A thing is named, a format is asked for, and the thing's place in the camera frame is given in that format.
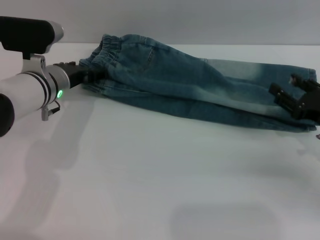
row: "white cylinder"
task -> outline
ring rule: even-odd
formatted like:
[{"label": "white cylinder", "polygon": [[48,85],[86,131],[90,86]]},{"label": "white cylinder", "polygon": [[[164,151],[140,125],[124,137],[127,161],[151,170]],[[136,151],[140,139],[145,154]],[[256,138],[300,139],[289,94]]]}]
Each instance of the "white cylinder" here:
[{"label": "white cylinder", "polygon": [[45,101],[41,83],[35,77],[23,73],[0,80],[0,94],[11,100],[15,120],[40,109]]}]

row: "black ring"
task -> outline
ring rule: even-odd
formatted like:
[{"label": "black ring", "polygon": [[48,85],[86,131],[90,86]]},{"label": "black ring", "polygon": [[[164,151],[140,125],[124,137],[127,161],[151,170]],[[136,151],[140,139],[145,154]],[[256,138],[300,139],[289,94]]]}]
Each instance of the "black ring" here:
[{"label": "black ring", "polygon": [[11,100],[0,93],[0,137],[6,135],[15,122],[15,109]]},{"label": "black ring", "polygon": [[54,100],[56,100],[57,99],[57,94],[58,94],[58,83],[57,83],[57,81],[56,81],[56,79],[55,79],[55,77],[54,76],[52,76],[52,74],[49,72],[49,75],[51,76],[51,78],[52,78],[52,80],[53,80],[53,82],[54,82],[54,85],[55,85],[55,92],[56,92],[56,94],[55,94],[55,98],[54,98]]},{"label": "black ring", "polygon": [[46,101],[47,101],[47,91],[46,91],[46,88],[45,88],[44,83],[39,79],[39,76],[38,76],[38,75],[36,75],[36,74],[34,74],[34,73],[32,73],[32,72],[24,72],[24,73],[20,73],[20,74],[30,75],[30,76],[34,77],[35,79],[37,79],[38,82],[41,84],[41,86],[42,86],[42,88],[43,88],[43,92],[44,92],[44,101],[43,101],[42,106],[39,108],[39,109],[41,109],[42,107],[45,106],[45,103],[46,103]]},{"label": "black ring", "polygon": [[45,77],[43,77],[43,76],[41,76],[41,75],[37,75],[37,76],[40,77],[40,78],[44,81],[46,87],[48,88],[48,101],[47,101],[46,104],[45,104],[45,105],[48,105],[49,102],[50,102],[50,99],[51,99],[51,87],[50,87],[50,85],[49,85],[49,83],[48,83],[48,81],[47,81],[47,79],[46,79]]}]

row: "black camera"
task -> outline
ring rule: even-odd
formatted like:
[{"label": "black camera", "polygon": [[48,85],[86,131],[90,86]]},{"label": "black camera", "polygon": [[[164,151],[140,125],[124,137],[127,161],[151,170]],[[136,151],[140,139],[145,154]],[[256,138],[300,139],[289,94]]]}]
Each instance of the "black camera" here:
[{"label": "black camera", "polygon": [[5,50],[30,54],[45,54],[64,36],[61,25],[46,20],[0,16],[0,42]]}]

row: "white table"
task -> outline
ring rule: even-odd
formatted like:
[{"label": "white table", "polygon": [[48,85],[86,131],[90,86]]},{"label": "white table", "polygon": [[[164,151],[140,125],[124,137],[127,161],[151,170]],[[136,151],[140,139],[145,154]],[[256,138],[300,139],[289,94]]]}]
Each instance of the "white table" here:
[{"label": "white table", "polygon": [[[96,44],[61,43],[47,63]],[[202,58],[320,71],[320,46],[176,45]],[[19,53],[0,50],[0,74]],[[318,240],[320,141],[65,92],[0,139],[0,240]]]}]

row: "blue denim jeans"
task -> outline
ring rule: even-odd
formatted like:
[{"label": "blue denim jeans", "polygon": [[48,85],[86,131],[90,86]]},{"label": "blue denim jeans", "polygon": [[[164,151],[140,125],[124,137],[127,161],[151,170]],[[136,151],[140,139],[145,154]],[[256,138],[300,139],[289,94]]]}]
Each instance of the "blue denim jeans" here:
[{"label": "blue denim jeans", "polygon": [[241,127],[308,132],[310,120],[295,120],[274,103],[271,83],[295,98],[302,90],[291,74],[316,79],[309,68],[201,59],[140,35],[104,35],[80,65],[106,71],[106,78],[84,88],[132,106],[178,117]]}]

